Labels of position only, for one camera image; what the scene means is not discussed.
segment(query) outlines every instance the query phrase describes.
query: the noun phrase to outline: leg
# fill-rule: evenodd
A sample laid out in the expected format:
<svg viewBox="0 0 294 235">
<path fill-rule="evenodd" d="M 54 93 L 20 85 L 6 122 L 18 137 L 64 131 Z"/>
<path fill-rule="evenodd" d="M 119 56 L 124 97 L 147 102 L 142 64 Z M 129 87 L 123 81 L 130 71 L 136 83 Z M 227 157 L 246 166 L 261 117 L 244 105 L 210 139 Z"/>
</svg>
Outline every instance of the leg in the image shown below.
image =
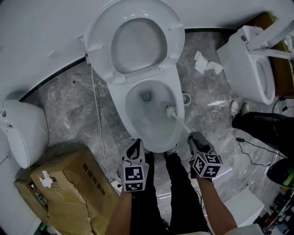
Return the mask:
<svg viewBox="0 0 294 235">
<path fill-rule="evenodd" d="M 180 157 L 176 153 L 165 154 L 165 160 L 171 180 L 172 214 L 169 233 L 208 232 L 198 194 L 191 185 Z"/>
<path fill-rule="evenodd" d="M 243 130 L 282 154 L 292 156 L 294 118 L 276 113 L 248 112 L 239 113 L 232 127 Z"/>
<path fill-rule="evenodd" d="M 149 171 L 144 191 L 133 193 L 130 234 L 166 234 L 165 225 L 157 207 L 154 178 L 154 156 L 150 152 L 145 155 Z"/>
</svg>

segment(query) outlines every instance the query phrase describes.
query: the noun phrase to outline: white toilet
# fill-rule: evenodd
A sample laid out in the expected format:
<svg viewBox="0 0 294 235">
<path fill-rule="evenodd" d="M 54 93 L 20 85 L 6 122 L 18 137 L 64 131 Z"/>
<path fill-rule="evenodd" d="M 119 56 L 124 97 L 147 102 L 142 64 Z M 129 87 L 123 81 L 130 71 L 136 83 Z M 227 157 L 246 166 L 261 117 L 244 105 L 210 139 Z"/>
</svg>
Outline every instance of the white toilet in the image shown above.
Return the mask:
<svg viewBox="0 0 294 235">
<path fill-rule="evenodd" d="M 17 100 L 0 103 L 0 129 L 22 168 L 33 165 L 48 146 L 48 128 L 43 109 Z"/>
<path fill-rule="evenodd" d="M 243 26 L 217 50 L 217 55 L 234 93 L 270 105 L 275 98 L 270 61 L 267 56 L 252 55 L 246 47 L 248 42 L 262 32 L 263 29 L 259 27 Z"/>
<path fill-rule="evenodd" d="M 112 1 L 84 34 L 89 60 L 107 82 L 124 126 L 152 152 L 171 149 L 182 132 L 164 108 L 175 105 L 185 117 L 175 66 L 184 41 L 181 19 L 160 0 Z"/>
</svg>

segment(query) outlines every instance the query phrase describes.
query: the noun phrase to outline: white shirt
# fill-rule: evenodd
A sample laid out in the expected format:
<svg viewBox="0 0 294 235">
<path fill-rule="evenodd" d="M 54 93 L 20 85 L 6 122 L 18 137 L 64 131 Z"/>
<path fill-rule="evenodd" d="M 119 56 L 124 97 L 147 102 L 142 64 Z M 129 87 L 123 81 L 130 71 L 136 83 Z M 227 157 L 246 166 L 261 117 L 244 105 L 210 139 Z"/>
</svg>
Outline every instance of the white shirt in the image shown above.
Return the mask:
<svg viewBox="0 0 294 235">
<path fill-rule="evenodd" d="M 260 227 L 257 224 L 248 225 L 240 228 L 233 229 L 227 232 L 225 235 L 264 235 Z M 197 232 L 182 235 L 209 235 L 207 232 Z"/>
</svg>

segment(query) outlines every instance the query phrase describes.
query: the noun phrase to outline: forearm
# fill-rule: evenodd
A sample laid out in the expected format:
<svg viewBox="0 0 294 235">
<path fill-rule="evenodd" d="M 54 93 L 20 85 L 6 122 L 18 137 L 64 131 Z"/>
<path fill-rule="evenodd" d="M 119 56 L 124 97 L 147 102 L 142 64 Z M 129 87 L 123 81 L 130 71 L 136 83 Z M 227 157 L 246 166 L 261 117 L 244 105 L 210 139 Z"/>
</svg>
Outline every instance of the forearm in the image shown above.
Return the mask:
<svg viewBox="0 0 294 235">
<path fill-rule="evenodd" d="M 105 235 L 129 235 L 132 194 L 123 192 L 109 221 Z"/>
<path fill-rule="evenodd" d="M 197 177 L 209 223 L 216 235 L 224 235 L 237 227 L 236 222 L 218 196 L 213 184 Z"/>
</svg>

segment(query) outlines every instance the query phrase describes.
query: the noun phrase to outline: gray tile floor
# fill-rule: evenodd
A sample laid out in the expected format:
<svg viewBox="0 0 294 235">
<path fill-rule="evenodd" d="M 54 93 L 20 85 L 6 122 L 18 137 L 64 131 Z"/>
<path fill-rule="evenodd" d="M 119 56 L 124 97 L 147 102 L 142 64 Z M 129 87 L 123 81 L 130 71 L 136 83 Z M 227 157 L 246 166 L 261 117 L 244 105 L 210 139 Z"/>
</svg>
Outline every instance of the gray tile floor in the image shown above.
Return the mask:
<svg viewBox="0 0 294 235">
<path fill-rule="evenodd" d="M 224 162 L 221 172 L 232 168 L 232 175 L 228 180 L 215 184 L 221 199 L 227 201 L 242 191 L 244 186 L 249 185 L 249 190 L 268 206 L 276 196 L 279 187 L 267 179 L 264 167 L 252 165 L 248 156 L 241 153 L 235 138 L 245 138 L 247 141 L 263 147 L 265 145 L 248 134 L 233 129 L 229 124 L 230 101 L 237 99 L 241 105 L 244 100 L 233 94 L 223 72 L 216 75 L 214 71 L 206 71 L 202 75 L 193 68 L 194 56 L 198 50 L 208 60 L 219 62 L 216 49 L 225 44 L 228 38 L 228 34 L 219 32 L 186 34 L 184 50 L 177 62 L 182 90 L 192 97 L 190 106 L 185 110 L 185 122 L 192 131 L 201 131 L 214 145 Z M 107 166 L 110 175 L 115 178 L 119 164 L 119 152 L 130 141 L 130 135 L 120 121 L 106 83 L 95 72 L 93 73 L 95 91 L 99 94 L 97 105 L 102 122 Z M 216 101 L 225 102 L 217 106 L 208 106 Z M 91 68 L 85 62 L 45 84 L 29 96 L 25 102 L 42 107 L 46 113 L 49 147 L 42 160 L 86 145 L 105 167 Z M 248 103 L 252 111 L 271 112 L 272 109 L 272 106 L 250 101 Z M 294 106 L 293 101 L 280 101 L 275 112 L 280 113 L 286 103 L 289 106 Z M 289 109 L 284 114 L 293 116 L 294 109 Z M 187 135 L 183 133 L 178 148 L 182 164 L 190 171 L 188 161 L 191 155 L 186 139 Z M 272 154 L 265 150 L 248 144 L 243 144 L 243 150 L 252 156 L 254 162 L 263 164 L 271 162 Z M 170 192 L 170 180 L 164 158 L 160 154 L 155 156 L 154 184 L 158 196 Z M 192 184 L 194 187 L 198 186 L 195 179 L 192 180 Z M 158 207 L 162 217 L 169 221 L 171 215 L 170 197 L 159 198 Z"/>
</svg>

